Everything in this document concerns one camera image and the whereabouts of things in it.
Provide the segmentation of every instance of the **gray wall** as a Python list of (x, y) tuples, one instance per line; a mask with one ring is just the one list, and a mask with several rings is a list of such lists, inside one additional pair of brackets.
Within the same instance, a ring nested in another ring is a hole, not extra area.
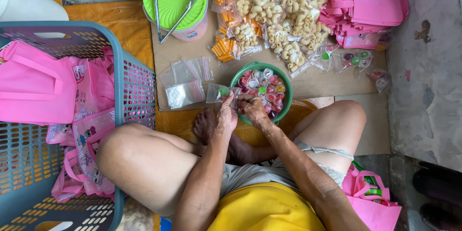
[[(409, 17), (396, 28), (387, 56), (391, 148), (462, 171), (460, 0), (408, 1)], [(415, 39), (424, 20), (428, 43)]]

